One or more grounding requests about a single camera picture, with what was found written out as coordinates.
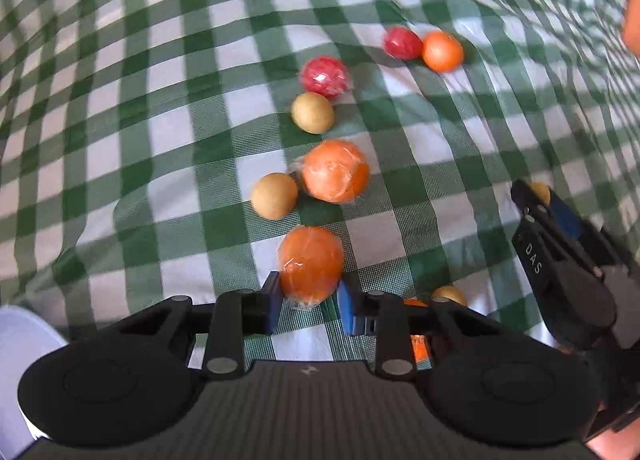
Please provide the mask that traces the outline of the tan round fruit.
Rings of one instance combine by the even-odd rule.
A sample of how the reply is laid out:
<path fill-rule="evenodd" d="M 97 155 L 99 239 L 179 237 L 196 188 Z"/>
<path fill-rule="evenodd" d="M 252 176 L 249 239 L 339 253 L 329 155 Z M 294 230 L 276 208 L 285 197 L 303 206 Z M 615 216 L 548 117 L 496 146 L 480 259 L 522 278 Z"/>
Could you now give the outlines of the tan round fruit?
<path fill-rule="evenodd" d="M 298 95 L 291 106 L 294 123 L 304 132 L 320 135 L 329 131 L 335 122 L 332 104 L 322 95 L 306 92 Z"/>
<path fill-rule="evenodd" d="M 288 174 L 270 173 L 262 176 L 250 195 L 254 211 L 266 220 L 282 220 L 296 205 L 298 188 Z"/>

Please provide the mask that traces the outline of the large orange fruit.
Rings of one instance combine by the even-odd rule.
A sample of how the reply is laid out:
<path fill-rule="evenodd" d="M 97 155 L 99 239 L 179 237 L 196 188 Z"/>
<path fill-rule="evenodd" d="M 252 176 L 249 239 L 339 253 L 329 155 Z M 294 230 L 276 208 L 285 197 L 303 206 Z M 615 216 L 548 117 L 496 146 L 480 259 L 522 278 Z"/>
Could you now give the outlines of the large orange fruit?
<path fill-rule="evenodd" d="M 353 142 L 329 139 L 303 157 L 300 174 L 311 197 L 335 204 L 350 203 L 367 188 L 370 166 Z"/>

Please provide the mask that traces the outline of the small orange fruit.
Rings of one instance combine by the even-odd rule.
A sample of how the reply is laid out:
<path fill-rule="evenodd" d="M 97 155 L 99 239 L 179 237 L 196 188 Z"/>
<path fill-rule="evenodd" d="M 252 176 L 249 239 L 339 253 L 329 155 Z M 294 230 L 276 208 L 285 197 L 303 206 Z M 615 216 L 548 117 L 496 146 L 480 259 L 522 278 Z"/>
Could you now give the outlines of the small orange fruit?
<path fill-rule="evenodd" d="M 422 59 L 435 72 L 450 72 L 462 65 L 464 49 L 451 34 L 431 31 L 423 40 Z"/>

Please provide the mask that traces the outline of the red fruit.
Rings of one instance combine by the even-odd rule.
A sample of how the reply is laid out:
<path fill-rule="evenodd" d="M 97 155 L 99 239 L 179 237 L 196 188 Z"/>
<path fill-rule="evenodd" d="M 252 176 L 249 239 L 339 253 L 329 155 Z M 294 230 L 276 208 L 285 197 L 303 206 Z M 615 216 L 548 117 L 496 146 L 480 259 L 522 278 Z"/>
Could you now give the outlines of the red fruit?
<path fill-rule="evenodd" d="M 406 27 L 392 27 L 383 40 L 386 54 L 401 60 L 413 60 L 422 54 L 422 40 L 419 35 Z"/>
<path fill-rule="evenodd" d="M 307 92 L 333 99 L 346 93 L 350 77 L 345 65 L 332 56 L 318 56 L 304 64 L 299 75 L 300 84 Z"/>

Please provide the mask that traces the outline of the light blue plate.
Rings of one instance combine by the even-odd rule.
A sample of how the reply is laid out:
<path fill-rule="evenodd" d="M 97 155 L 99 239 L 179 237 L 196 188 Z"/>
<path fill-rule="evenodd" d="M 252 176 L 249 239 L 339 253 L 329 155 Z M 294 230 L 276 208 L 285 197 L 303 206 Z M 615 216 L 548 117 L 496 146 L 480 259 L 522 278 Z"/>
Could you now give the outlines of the light blue plate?
<path fill-rule="evenodd" d="M 15 459 L 34 441 L 17 400 L 21 377 L 67 341 L 39 316 L 13 305 L 1 307 L 0 339 L 1 458 Z"/>

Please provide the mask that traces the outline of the green white checkered cloth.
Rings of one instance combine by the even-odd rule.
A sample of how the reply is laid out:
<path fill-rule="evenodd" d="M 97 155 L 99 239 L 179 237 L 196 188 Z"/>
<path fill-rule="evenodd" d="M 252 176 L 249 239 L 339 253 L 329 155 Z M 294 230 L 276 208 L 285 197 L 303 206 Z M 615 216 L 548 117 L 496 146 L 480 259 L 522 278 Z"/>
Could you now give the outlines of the green white checkered cloth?
<path fill-rule="evenodd" d="M 363 290 L 550 334 L 511 239 L 536 180 L 639 246 L 639 61 L 627 0 L 1 0 L 1 298 L 77 340 L 171 295 L 256 289 L 294 227 L 338 235 Z M 392 27 L 444 31 L 454 71 L 385 53 Z M 332 56 L 332 128 L 301 130 L 304 64 Z M 350 203 L 311 197 L 303 157 L 353 142 Z M 295 180 L 282 220 L 250 203 Z"/>

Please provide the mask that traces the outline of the orange cushion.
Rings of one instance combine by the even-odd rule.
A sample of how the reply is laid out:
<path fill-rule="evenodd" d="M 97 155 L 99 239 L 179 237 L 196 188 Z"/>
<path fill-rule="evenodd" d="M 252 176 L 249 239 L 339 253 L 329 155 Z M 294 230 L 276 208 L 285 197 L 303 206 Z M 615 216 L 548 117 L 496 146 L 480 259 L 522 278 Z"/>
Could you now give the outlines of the orange cushion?
<path fill-rule="evenodd" d="M 640 0 L 627 0 L 622 39 L 628 50 L 640 57 Z"/>

